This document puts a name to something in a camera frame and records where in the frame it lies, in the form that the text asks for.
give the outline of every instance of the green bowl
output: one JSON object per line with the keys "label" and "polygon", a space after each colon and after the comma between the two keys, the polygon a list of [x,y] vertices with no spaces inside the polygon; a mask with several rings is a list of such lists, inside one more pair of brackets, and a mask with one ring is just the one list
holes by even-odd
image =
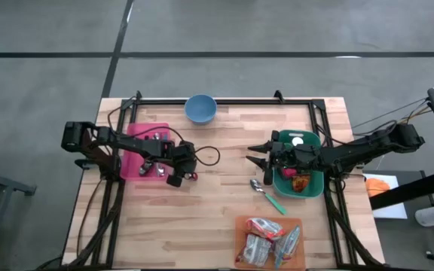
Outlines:
{"label": "green bowl", "polygon": [[[304,144],[314,145],[321,148],[321,141],[319,137],[313,132],[300,131],[300,130],[283,130],[279,135],[279,142],[292,143],[292,139],[296,137],[297,134],[302,138]],[[324,174],[319,171],[311,171],[309,184],[302,192],[296,192],[292,189],[292,183],[290,180],[284,180],[281,178],[277,169],[273,170],[273,182],[272,186],[277,194],[280,196],[286,196],[296,199],[308,199],[319,196],[324,190]]]}

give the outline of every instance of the wire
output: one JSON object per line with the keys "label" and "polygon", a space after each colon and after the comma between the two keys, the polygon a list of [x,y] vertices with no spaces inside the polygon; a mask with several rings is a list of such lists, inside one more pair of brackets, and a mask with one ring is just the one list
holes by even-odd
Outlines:
{"label": "wire", "polygon": [[384,189],[374,189],[374,188],[370,188],[370,189],[366,189],[367,191],[371,191],[371,190],[373,190],[373,191],[381,191],[381,192],[386,192],[386,191],[389,191],[389,190],[384,190]]}
{"label": "wire", "polygon": [[56,257],[56,258],[54,258],[54,259],[47,260],[47,261],[45,261],[44,263],[40,264],[40,266],[36,267],[36,270],[43,270],[43,269],[44,269],[46,266],[48,266],[50,263],[53,263],[55,260],[59,260],[59,259],[61,259],[61,258],[63,258],[63,256],[58,256],[58,257]]}
{"label": "wire", "polygon": [[375,170],[377,170],[377,169],[380,168],[380,166],[381,166],[381,162],[383,162],[383,159],[384,159],[385,156],[386,156],[386,154],[381,155],[380,161],[377,163],[377,166],[376,166],[376,169],[375,169]]}
{"label": "wire", "polygon": [[81,221],[80,230],[78,231],[78,237],[76,239],[76,257],[78,257],[78,254],[80,253],[80,236],[81,236],[81,233],[83,232],[84,222],[87,220],[88,212],[90,211],[90,206],[91,206],[91,203],[93,202],[93,198],[96,195],[96,191],[98,190],[98,186],[102,183],[103,180],[104,180],[103,178],[101,178],[99,180],[98,184],[96,185],[95,189],[93,190],[93,192],[90,196],[90,200],[88,201],[87,209],[84,211],[83,220]]}
{"label": "wire", "polygon": [[[128,99],[128,101],[130,101],[130,100],[132,100],[132,99],[136,99],[136,96],[131,96],[131,97]],[[106,116],[106,120],[108,121],[108,124],[109,124],[108,126],[110,127],[110,131],[112,131],[112,133],[113,133],[114,135],[120,135],[120,136],[123,136],[123,137],[124,137],[124,136],[127,136],[127,135],[121,135],[120,133],[116,132],[116,131],[113,129],[112,121],[110,120],[111,115],[112,115],[113,113],[115,113],[118,109],[120,109],[122,106],[123,106],[123,105],[120,105],[120,106],[118,106],[117,108],[111,110],[110,113],[108,113],[108,115]]]}
{"label": "wire", "polygon": [[384,113],[384,114],[382,114],[382,115],[380,115],[380,116],[377,116],[377,117],[375,117],[375,118],[372,118],[372,119],[370,119],[370,120],[367,120],[367,121],[365,121],[365,122],[363,122],[363,123],[357,124],[357,125],[355,125],[355,126],[353,126],[353,127],[351,127],[351,128],[356,128],[356,127],[361,126],[361,125],[363,125],[363,124],[367,124],[367,123],[369,123],[369,122],[372,122],[373,120],[377,120],[377,119],[380,118],[380,117],[384,117],[384,116],[386,116],[386,115],[388,115],[388,114],[394,113],[394,112],[396,112],[396,111],[398,111],[398,110],[401,110],[401,109],[403,109],[403,108],[407,108],[408,106],[410,106],[410,105],[414,105],[414,104],[417,103],[417,102],[421,102],[421,101],[423,101],[424,99],[428,99],[428,98],[422,98],[422,99],[419,99],[419,100],[417,100],[417,101],[410,102],[410,103],[408,103],[407,105],[403,105],[403,106],[400,107],[400,108],[394,109],[394,110],[389,111],[389,112],[387,112],[387,113]]}
{"label": "wire", "polygon": [[143,135],[144,133],[146,133],[146,132],[150,132],[150,131],[153,131],[153,130],[155,130],[155,129],[169,129],[170,131],[172,131],[172,132],[174,132],[175,134],[177,134],[177,136],[180,138],[180,140],[184,141],[184,138],[182,138],[182,136],[180,135],[179,132],[177,132],[175,129],[170,128],[170,127],[168,127],[168,126],[156,126],[156,127],[152,127],[152,128],[147,129],[147,130],[145,130],[145,131],[143,131],[143,132],[139,132],[139,133],[137,133],[137,134],[135,134],[135,135],[129,135],[129,137],[133,137],[133,138],[134,138],[134,137],[137,137],[137,136],[141,136],[141,135]]}
{"label": "wire", "polygon": [[[386,132],[383,135],[378,136],[376,139],[382,139],[383,137],[388,136],[393,131],[393,129],[395,128],[396,124],[397,124],[397,122],[394,120],[393,124],[390,125],[390,126],[388,126],[386,128]],[[368,142],[361,142],[361,143],[354,143],[354,144],[342,142],[342,141],[339,141],[337,139],[332,138],[319,124],[317,124],[317,129],[320,132],[322,132],[322,134],[324,134],[324,136],[330,138],[333,142],[337,142],[337,143],[340,143],[340,144],[343,144],[343,145],[350,145],[350,146],[354,145],[354,146],[357,146],[357,145],[367,145],[368,144]]]}
{"label": "wire", "polygon": [[[132,96],[132,97],[129,98],[129,100],[131,100],[131,99],[136,99],[136,97],[135,97],[135,96]],[[147,132],[150,132],[150,131],[153,131],[153,130],[156,130],[156,129],[168,129],[168,130],[174,132],[174,133],[175,133],[175,134],[180,138],[181,141],[185,141],[184,138],[183,138],[183,136],[182,136],[179,132],[177,132],[175,129],[173,129],[173,128],[171,128],[171,127],[168,127],[168,126],[156,126],[156,127],[152,127],[152,128],[147,129],[147,130],[145,130],[145,131],[138,132],[138,133],[136,133],[136,134],[134,134],[134,135],[124,135],[124,134],[119,134],[119,133],[117,133],[116,131],[113,130],[112,122],[110,121],[110,116],[111,116],[113,113],[115,113],[118,109],[120,109],[121,106],[122,106],[122,105],[120,105],[119,107],[117,107],[117,108],[111,110],[110,113],[108,113],[108,116],[107,116],[107,121],[108,121],[108,124],[109,124],[108,126],[110,127],[110,130],[113,132],[113,134],[115,134],[115,135],[119,135],[119,136],[123,136],[123,137],[131,137],[131,138],[135,138],[135,137],[137,137],[137,136],[141,136],[141,135],[143,135],[143,134],[145,134],[145,133],[147,133]],[[201,150],[206,149],[206,148],[212,148],[212,149],[214,149],[214,150],[217,151],[217,155],[218,155],[218,156],[217,156],[217,161],[215,161],[214,163],[205,163],[205,162],[203,162],[203,161],[202,161],[202,160],[201,160],[201,159],[196,155],[196,153],[197,153],[198,151],[201,151]],[[197,150],[193,153],[193,155],[194,155],[195,159],[197,159],[200,163],[202,163],[202,164],[205,165],[205,166],[214,166],[214,165],[216,165],[217,163],[219,163],[219,161],[220,161],[220,151],[219,151],[216,147],[213,147],[213,146],[204,146],[204,147],[202,147],[202,148],[199,148],[199,149],[197,149]]]}
{"label": "wire", "polygon": [[420,115],[425,114],[425,113],[430,113],[432,110],[427,111],[428,108],[429,108],[429,106],[426,106],[425,108],[420,109],[418,112],[414,113],[413,115],[409,116],[408,118],[406,118],[406,119],[403,118],[400,123],[404,123],[406,120],[406,124],[408,124],[410,119],[412,119],[416,116],[420,116]]}
{"label": "wire", "polygon": [[[203,149],[206,149],[206,148],[211,148],[211,149],[217,151],[217,161],[215,161],[214,163],[210,163],[210,164],[208,164],[208,163],[204,163],[204,162],[202,162],[202,160],[200,160],[199,157],[197,157],[197,152],[199,152],[199,151],[201,151],[201,150],[203,150]],[[219,163],[219,161],[220,161],[220,151],[219,151],[216,147],[213,147],[213,146],[204,146],[204,147],[202,147],[202,148],[197,149],[197,150],[194,152],[194,156],[195,156],[195,159],[197,159],[197,160],[198,160],[201,164],[203,164],[204,166],[215,166],[215,165],[217,165],[217,163]]]}
{"label": "wire", "polygon": [[409,120],[411,119],[411,116],[413,115],[413,113],[418,110],[421,106],[423,106],[426,102],[428,101],[428,99],[425,99],[423,102],[420,103],[420,105],[418,105],[413,111],[411,111],[411,113],[409,114],[408,118],[406,118],[406,124],[408,124]]}
{"label": "wire", "polygon": [[[338,183],[336,182],[336,180],[334,180],[333,182],[335,183],[336,191],[332,190],[331,188],[329,188],[329,191],[331,191],[332,193],[337,193],[338,192]],[[346,188],[346,182],[344,181],[343,178],[339,179],[339,184],[342,184],[342,186],[340,185],[339,190],[344,191],[344,188]]]}
{"label": "wire", "polygon": [[[91,131],[91,138],[96,139],[95,134],[93,134],[93,131]],[[103,147],[108,151],[108,155],[112,155],[112,152],[110,151],[109,147],[107,145],[103,145]]]}
{"label": "wire", "polygon": [[[357,174],[357,173],[348,173],[348,172],[345,172],[345,173],[343,173],[343,176],[345,176],[345,175],[360,176],[360,177],[364,177],[365,181],[367,180],[366,176],[364,176],[363,174]],[[340,182],[343,184],[342,187],[341,187],[341,191],[344,191],[344,188],[346,188],[346,181],[344,180],[344,178],[339,178],[339,179],[340,179]],[[336,179],[334,179],[333,182],[335,183],[336,187],[338,187],[338,186],[337,186]],[[337,193],[337,191],[333,191],[331,188],[329,188],[329,190],[330,190],[332,193]]]}
{"label": "wire", "polygon": [[368,135],[368,134],[370,134],[370,133],[373,133],[373,132],[378,131],[381,127],[386,126],[386,125],[388,125],[388,124],[390,124],[390,123],[394,123],[394,124],[396,124],[397,121],[396,121],[396,120],[390,120],[390,121],[388,121],[388,122],[386,122],[386,123],[383,123],[383,124],[381,124],[380,126],[374,128],[374,129],[371,130],[371,131],[368,131],[368,132],[356,132],[356,133],[353,133],[353,136],[354,136],[354,135],[355,135],[355,136],[366,136],[366,135]]}

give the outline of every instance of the spoon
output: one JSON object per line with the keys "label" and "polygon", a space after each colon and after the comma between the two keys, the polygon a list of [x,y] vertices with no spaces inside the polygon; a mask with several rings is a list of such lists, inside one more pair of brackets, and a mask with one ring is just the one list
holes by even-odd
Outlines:
{"label": "spoon", "polygon": [[284,209],[284,207],[282,207],[271,195],[265,193],[259,181],[257,181],[256,179],[250,179],[250,186],[252,187],[252,189],[256,190],[257,192],[264,193],[265,197],[267,197],[267,199],[269,199],[269,201],[272,202],[274,207],[276,207],[276,209],[279,210],[281,214],[283,215],[286,214],[286,210]]}

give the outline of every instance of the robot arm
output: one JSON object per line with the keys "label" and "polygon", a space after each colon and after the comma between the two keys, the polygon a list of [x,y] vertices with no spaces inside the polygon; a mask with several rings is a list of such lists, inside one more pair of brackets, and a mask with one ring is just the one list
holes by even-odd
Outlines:
{"label": "robot arm", "polygon": [[167,183],[180,187],[182,178],[196,178],[197,165],[194,144],[180,141],[178,146],[166,140],[142,140],[129,135],[117,135],[110,127],[96,126],[90,122],[67,122],[61,147],[69,152],[82,153],[87,159],[76,160],[83,167],[83,162],[95,163],[103,175],[113,175],[112,156],[102,151],[99,146],[120,148],[140,154],[143,159],[163,163],[173,167],[173,174]]}
{"label": "robot arm", "polygon": [[413,125],[396,124],[378,130],[371,135],[342,144],[338,147],[316,148],[312,145],[291,146],[278,142],[279,132],[273,131],[271,140],[264,145],[248,147],[251,151],[269,152],[269,160],[247,156],[246,158],[264,170],[264,183],[272,184],[272,169],[291,168],[298,171],[322,171],[339,178],[360,163],[369,163],[376,157],[391,151],[408,153],[416,151],[424,140]]}

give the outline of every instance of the orange tray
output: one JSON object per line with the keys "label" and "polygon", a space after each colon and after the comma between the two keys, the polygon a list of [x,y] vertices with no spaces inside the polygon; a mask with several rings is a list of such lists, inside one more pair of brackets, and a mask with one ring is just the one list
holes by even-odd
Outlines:
{"label": "orange tray", "polygon": [[[237,255],[242,251],[242,248],[246,245],[246,220],[249,218],[257,218],[258,216],[249,216],[249,215],[241,215],[235,218],[235,248],[234,248],[234,259]],[[306,263],[304,258],[304,234],[302,221],[299,218],[269,218],[259,216],[259,218],[266,218],[270,221],[274,221],[279,223],[286,233],[293,230],[296,226],[299,225],[301,228],[301,233],[299,234],[299,243],[298,247],[295,250],[295,254],[292,256],[292,259],[285,264],[282,264],[279,270],[292,269],[297,271],[305,271]],[[274,270],[274,261],[276,258],[274,257],[274,253],[270,253],[265,265],[263,267],[256,267],[252,264],[247,264],[243,262],[235,263],[235,267],[238,269],[260,269],[260,270]]]}

